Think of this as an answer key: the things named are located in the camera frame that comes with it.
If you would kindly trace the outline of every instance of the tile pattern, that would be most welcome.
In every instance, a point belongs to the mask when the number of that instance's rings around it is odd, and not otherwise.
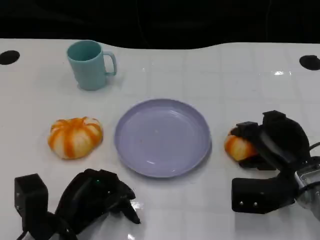
[[[315,44],[229,43],[194,50],[114,51],[119,72],[96,92],[77,87],[65,50],[73,40],[1,39],[0,52],[17,50],[15,64],[0,66],[0,153],[5,171],[0,238],[14,239],[21,222],[14,210],[14,177],[39,173],[49,189],[49,209],[86,168],[118,174],[136,192],[142,225],[110,216],[82,234],[102,240],[315,240],[320,228],[306,210],[294,205],[268,215],[234,213],[231,180],[274,173],[246,171],[225,154],[223,142],[238,122],[262,122],[262,112],[279,110],[297,120],[310,142],[320,141],[320,73],[305,70],[299,58],[320,52]],[[124,167],[113,145],[119,118],[150,98],[189,103],[205,117],[212,134],[211,157],[194,171],[169,180],[150,179]],[[56,119],[92,116],[104,127],[104,141],[86,159],[61,161],[47,147]]]

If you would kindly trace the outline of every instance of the black cable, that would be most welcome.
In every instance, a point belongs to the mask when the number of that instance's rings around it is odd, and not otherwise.
[[[27,235],[27,231],[24,231],[16,240],[22,240],[25,238],[25,236]]]
[[[316,147],[318,147],[318,146],[320,146],[320,142],[317,142],[317,143],[315,143],[315,144],[312,144],[312,145],[309,147],[309,150],[312,150],[312,149],[314,149],[314,148],[316,148]]]
[[[315,181],[313,183],[310,183],[310,184],[300,188],[299,191],[297,192],[295,198],[300,197],[300,195],[304,194],[306,191],[312,190],[319,185],[320,185],[320,181]]]
[[[150,44],[148,43],[147,39],[145,38],[144,32],[142,30],[142,26],[140,23],[140,15],[139,15],[139,7],[138,7],[138,0],[135,0],[135,10],[136,10],[136,18],[137,18],[137,23],[138,23],[138,28],[139,28],[139,32],[140,32],[140,36],[142,38],[142,40],[144,41],[144,44],[146,45],[146,47],[148,49],[150,49]]]

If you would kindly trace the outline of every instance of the teal mug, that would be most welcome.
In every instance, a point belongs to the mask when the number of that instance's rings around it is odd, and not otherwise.
[[[66,51],[79,87],[98,90],[107,84],[107,77],[117,74],[116,57],[111,51],[103,51],[100,44],[92,40],[81,40]],[[106,72],[104,55],[112,59],[114,72]]]

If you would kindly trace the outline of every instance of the black dot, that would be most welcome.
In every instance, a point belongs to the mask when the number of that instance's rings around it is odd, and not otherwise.
[[[316,55],[305,55],[300,58],[302,67],[308,70],[320,70],[320,59]]]
[[[9,65],[13,64],[20,58],[20,53],[14,50],[5,51],[0,54],[0,64]]]

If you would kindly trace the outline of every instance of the white table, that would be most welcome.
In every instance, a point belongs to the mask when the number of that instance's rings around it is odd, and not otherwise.
[[[1,39],[0,53],[20,59],[0,65],[0,239],[15,240],[21,218],[14,208],[14,178],[39,173],[54,211],[63,190],[87,168],[115,172],[136,193],[141,225],[109,216],[80,240],[318,240],[320,222],[297,204],[267,215],[234,213],[231,180],[269,178],[274,172],[243,170],[223,142],[242,121],[262,122],[279,110],[298,121],[311,143],[320,141],[320,71],[299,64],[320,55],[320,45],[228,43],[194,50],[114,51],[119,73],[98,91],[77,87],[66,58],[74,40]],[[138,175],[117,157],[113,134],[119,118],[151,98],[172,98],[198,109],[210,126],[210,159],[182,177]],[[101,121],[104,140],[86,159],[63,161],[47,145],[57,119],[89,116]],[[320,147],[313,152],[320,155]]]

